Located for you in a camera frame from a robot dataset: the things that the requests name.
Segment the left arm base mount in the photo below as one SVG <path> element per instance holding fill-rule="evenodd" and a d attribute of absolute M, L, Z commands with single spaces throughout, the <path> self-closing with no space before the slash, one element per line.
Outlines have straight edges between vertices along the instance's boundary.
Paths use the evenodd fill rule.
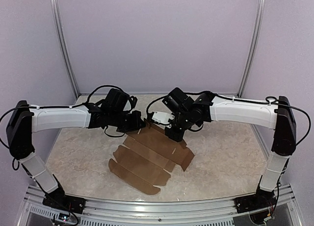
<path fill-rule="evenodd" d="M 61 186 L 58 186 L 57 189 L 52 191 L 51 193 L 47 193 L 44 190 L 42 191 L 45 194 L 43 199 L 43 205 L 72 213 L 83 213 L 86 199 L 66 195 Z"/>

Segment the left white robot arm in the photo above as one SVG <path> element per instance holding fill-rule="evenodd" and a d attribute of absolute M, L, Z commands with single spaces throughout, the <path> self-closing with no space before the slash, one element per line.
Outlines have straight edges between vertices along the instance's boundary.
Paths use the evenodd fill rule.
<path fill-rule="evenodd" d="M 62 128 L 101 128 L 112 126 L 122 135 L 145 127 L 141 112 L 135 110 L 137 98 L 123 90 L 111 88 L 106 97 L 96 103 L 87 99 L 77 105 L 39 106 L 21 100 L 10 110 L 12 114 L 6 136 L 11 156 L 18 160 L 29 176 L 57 208 L 63 209 L 69 199 L 43 160 L 35 153 L 33 133 Z"/>

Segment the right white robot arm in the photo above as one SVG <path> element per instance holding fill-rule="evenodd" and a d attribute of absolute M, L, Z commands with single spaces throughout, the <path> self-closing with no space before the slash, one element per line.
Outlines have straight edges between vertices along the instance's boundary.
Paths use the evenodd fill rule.
<path fill-rule="evenodd" d="M 205 122 L 238 122 L 263 126 L 274 130 L 273 144 L 266 169 L 259 183 L 259 191 L 252 195 L 251 204 L 262 208 L 270 200 L 270 193 L 277 185 L 289 158 L 296 150 L 296 122 L 286 97 L 279 100 L 240 100 L 202 92 L 192 99 L 181 89 L 173 89 L 163 104 L 174 115 L 168 119 L 171 126 L 166 135 L 177 142 L 192 126 L 202 127 Z"/>

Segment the brown cardboard box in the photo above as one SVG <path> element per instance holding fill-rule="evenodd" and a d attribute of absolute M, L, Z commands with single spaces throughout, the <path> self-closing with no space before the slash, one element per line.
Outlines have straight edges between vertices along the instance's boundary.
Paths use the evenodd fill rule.
<path fill-rule="evenodd" d="M 127 133 L 123 144 L 113 152 L 108 167 L 136 190 L 156 195 L 171 178 L 174 167 L 179 165 L 186 171 L 195 155 L 184 140 L 173 141 L 161 127 L 144 122 L 144 128 Z"/>

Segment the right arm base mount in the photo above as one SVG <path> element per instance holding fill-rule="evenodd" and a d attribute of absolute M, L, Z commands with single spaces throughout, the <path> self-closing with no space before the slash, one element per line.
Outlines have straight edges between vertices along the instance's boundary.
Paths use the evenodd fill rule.
<path fill-rule="evenodd" d="M 274 206 L 276 201 L 277 200 L 273 190 L 271 192 L 264 191 L 260 188 L 260 186 L 257 187 L 255 193 L 234 199 L 237 213 L 244 213 Z"/>

